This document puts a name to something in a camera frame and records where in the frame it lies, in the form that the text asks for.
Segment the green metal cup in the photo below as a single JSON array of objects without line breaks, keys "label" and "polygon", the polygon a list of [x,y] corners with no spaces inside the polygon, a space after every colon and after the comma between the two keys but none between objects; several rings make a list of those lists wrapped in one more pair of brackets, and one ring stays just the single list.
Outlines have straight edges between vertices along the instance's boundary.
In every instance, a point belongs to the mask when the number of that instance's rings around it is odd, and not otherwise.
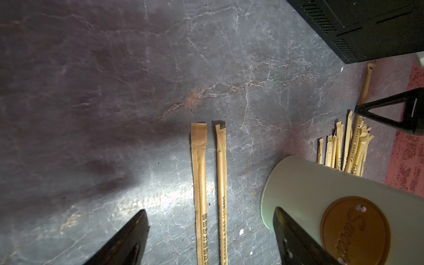
[{"label": "green metal cup", "polygon": [[261,218],[270,230],[277,208],[338,265],[424,262],[424,200],[412,193],[289,156],[262,192]]}]

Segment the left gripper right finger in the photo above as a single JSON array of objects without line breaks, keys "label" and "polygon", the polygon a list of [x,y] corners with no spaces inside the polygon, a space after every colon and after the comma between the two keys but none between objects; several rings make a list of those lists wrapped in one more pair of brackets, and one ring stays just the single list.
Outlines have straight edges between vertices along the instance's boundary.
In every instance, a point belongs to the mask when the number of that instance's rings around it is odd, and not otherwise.
[{"label": "left gripper right finger", "polygon": [[279,206],[274,211],[273,228],[283,265],[337,265],[339,263]]}]

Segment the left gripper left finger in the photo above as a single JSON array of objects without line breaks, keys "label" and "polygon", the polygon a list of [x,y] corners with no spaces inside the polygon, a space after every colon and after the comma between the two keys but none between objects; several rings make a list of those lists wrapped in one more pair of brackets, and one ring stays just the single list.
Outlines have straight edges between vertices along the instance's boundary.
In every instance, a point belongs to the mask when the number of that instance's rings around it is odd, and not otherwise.
[{"label": "left gripper left finger", "polygon": [[85,265],[139,265],[149,234],[148,215],[138,211]]}]

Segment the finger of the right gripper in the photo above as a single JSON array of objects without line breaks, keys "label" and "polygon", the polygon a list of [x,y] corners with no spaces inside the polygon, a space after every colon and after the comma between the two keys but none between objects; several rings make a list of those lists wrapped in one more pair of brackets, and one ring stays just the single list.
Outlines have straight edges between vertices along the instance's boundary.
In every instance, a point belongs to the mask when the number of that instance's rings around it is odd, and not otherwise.
[{"label": "finger of the right gripper", "polygon": [[365,118],[411,135],[424,134],[424,89],[416,88],[355,107]]}]

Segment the paper straw twelfth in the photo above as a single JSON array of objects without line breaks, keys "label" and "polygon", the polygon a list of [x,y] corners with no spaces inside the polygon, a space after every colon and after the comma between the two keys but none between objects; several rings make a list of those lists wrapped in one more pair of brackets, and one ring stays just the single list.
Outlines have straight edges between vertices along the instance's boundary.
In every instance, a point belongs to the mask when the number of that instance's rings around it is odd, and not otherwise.
[{"label": "paper straw twelfth", "polygon": [[368,63],[367,73],[365,75],[365,80],[364,80],[363,87],[362,87],[362,90],[361,90],[361,96],[359,98],[358,105],[365,104],[365,102],[367,101],[369,86],[370,86],[371,77],[372,77],[372,73],[373,73],[374,68],[375,68],[374,64]]}]

